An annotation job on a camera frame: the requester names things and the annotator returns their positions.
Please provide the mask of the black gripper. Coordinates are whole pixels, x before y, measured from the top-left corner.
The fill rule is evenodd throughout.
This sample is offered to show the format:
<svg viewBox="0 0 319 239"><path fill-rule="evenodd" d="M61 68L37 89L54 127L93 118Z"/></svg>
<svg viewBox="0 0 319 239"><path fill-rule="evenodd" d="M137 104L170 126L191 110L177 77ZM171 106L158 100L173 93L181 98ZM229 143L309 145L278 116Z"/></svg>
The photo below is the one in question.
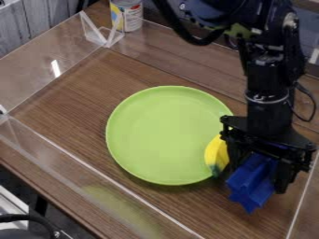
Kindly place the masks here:
<svg viewBox="0 0 319 239"><path fill-rule="evenodd" d="M226 141L231 170L235 171L253 152L278 160L274 188L285 194L301 171L309 171L314 143L293 126L294 95L257 100L247 97L247 115L223 116L221 139Z"/></svg>

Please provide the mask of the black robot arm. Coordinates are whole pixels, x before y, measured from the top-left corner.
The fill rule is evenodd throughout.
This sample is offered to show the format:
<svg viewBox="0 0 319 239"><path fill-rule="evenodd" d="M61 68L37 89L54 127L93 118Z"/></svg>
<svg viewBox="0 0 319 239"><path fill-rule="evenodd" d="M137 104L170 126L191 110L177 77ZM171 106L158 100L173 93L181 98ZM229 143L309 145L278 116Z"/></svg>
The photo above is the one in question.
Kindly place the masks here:
<svg viewBox="0 0 319 239"><path fill-rule="evenodd" d="M301 84L308 59L301 44L301 21L292 0L153 0L179 37L207 46L222 36L237 39L247 88L246 116L221 118L231 168L253 154L277 161L272 183L285 193L310 169L314 143L296 131L296 94L312 92Z"/></svg>

